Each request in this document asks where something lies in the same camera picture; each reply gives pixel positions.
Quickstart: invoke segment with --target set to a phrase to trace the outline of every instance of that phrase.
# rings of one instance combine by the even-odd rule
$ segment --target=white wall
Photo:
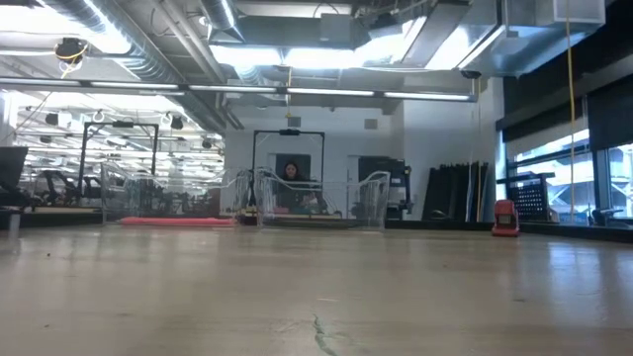
[[[451,102],[406,101],[405,161],[411,166],[411,199],[413,214],[408,219],[421,219],[430,168],[440,164],[468,163],[481,159],[491,165],[485,218],[492,218],[495,201],[495,121],[503,115],[501,79],[491,79],[480,98],[481,134],[477,104]]]

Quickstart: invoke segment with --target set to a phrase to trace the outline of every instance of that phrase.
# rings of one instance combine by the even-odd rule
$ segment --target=black panel
[[[582,110],[582,102],[577,100],[576,117],[580,117],[582,115]],[[571,111],[572,108],[568,104],[540,114],[531,120],[526,120],[517,125],[511,126],[503,130],[503,142],[510,142],[529,134],[536,134],[540,131],[568,123],[572,120]]]
[[[633,76],[588,97],[588,125],[593,150],[633,141]]]

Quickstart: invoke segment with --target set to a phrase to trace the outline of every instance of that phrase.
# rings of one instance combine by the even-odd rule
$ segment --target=woman
[[[310,191],[303,190],[310,188],[306,178],[299,172],[299,166],[293,161],[289,161],[284,166],[284,175],[281,177],[283,183],[279,183],[277,191],[277,204],[289,210],[302,208],[313,195]]]
[[[297,163],[290,161],[284,166],[284,175],[281,179],[287,182],[306,182],[306,179],[299,173]]]

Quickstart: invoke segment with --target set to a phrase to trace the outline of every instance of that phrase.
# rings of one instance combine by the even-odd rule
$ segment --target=ceiling light
[[[439,94],[439,93],[400,93],[386,92],[385,98],[391,99],[415,99],[415,100],[442,100],[442,101],[469,101],[470,95]]]
[[[177,84],[130,83],[130,82],[92,82],[92,86],[100,88],[129,88],[146,90],[178,89]]]
[[[279,65],[281,56],[277,48],[211,45],[219,63],[232,66]]]
[[[277,92],[277,88],[236,85],[190,85],[189,88],[191,90],[204,90],[224,93],[274,94]]]
[[[294,48],[284,64],[303,69],[345,69],[362,66],[351,49]]]
[[[185,92],[170,92],[164,90],[139,90],[140,95],[164,95],[164,96],[184,96]]]
[[[288,88],[288,94],[314,94],[314,95],[343,95],[343,96],[374,96],[371,90],[339,90],[339,89],[310,89]]]
[[[21,85],[51,85],[51,86],[80,86],[77,80],[63,79],[32,79],[32,78],[0,78],[0,84],[21,84]]]
[[[475,48],[475,50],[473,50],[470,54],[468,54],[466,58],[464,58],[464,60],[462,60],[457,65],[457,67],[460,69],[464,69],[468,64],[470,64],[473,60],[475,60],[475,58],[477,58],[480,54],[482,54],[482,52],[486,50],[486,48],[492,45],[493,42],[496,41],[498,37],[501,36],[501,34],[503,34],[504,32],[505,32],[505,27],[499,26],[499,28],[496,29],[490,36],[488,36],[488,38],[485,41],[479,44]]]
[[[470,46],[468,32],[458,27],[428,61],[424,69],[449,70],[455,68]]]

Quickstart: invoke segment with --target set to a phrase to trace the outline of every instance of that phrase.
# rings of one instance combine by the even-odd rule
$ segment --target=fluorescent light
[[[279,65],[281,56],[277,48],[232,47],[211,45],[211,51],[219,63],[232,66]]]
[[[81,155],[81,148],[54,148],[54,147],[29,147],[29,152],[42,152],[46,153],[60,153],[67,155]],[[120,156],[128,156],[128,157],[139,157],[139,158],[151,158],[151,151],[136,151],[130,149],[97,149],[97,148],[88,148],[86,149],[87,154],[119,154]],[[199,157],[199,158],[209,158],[209,159],[220,159],[220,156],[217,152],[212,149],[200,152],[172,152],[172,156],[184,156],[184,157]],[[161,151],[156,152],[156,159],[169,159],[172,156],[169,155],[169,152]]]
[[[344,95],[344,96],[374,96],[371,90],[338,90],[338,89],[310,89],[288,88],[288,94],[315,94],[315,95]]]
[[[130,83],[130,82],[92,82],[92,86],[101,88],[129,88],[147,90],[178,89],[177,84]]]
[[[257,93],[257,94],[274,94],[276,88],[271,87],[253,87],[253,86],[234,86],[234,85],[190,85],[191,90],[204,90],[225,93]]]
[[[437,52],[426,63],[424,69],[449,70],[455,68],[470,47],[468,32],[458,27],[437,49]]]
[[[362,66],[351,49],[294,48],[284,64],[303,69],[345,69]]]
[[[22,84],[22,85],[57,85],[57,86],[80,86],[76,80],[63,79],[31,79],[31,78],[0,78],[0,84]]]
[[[161,90],[139,90],[140,95],[163,95],[163,96],[184,96],[185,92],[170,92]]]
[[[385,98],[416,99],[416,100],[445,100],[445,101],[471,100],[470,95],[439,94],[439,93],[399,93],[399,92],[386,92]]]
[[[462,60],[457,67],[460,69],[464,69],[468,64],[470,64],[475,58],[477,58],[486,48],[493,44],[493,42],[498,39],[501,34],[505,32],[504,26],[499,26],[485,41],[479,44],[475,50],[473,50],[470,54]]]

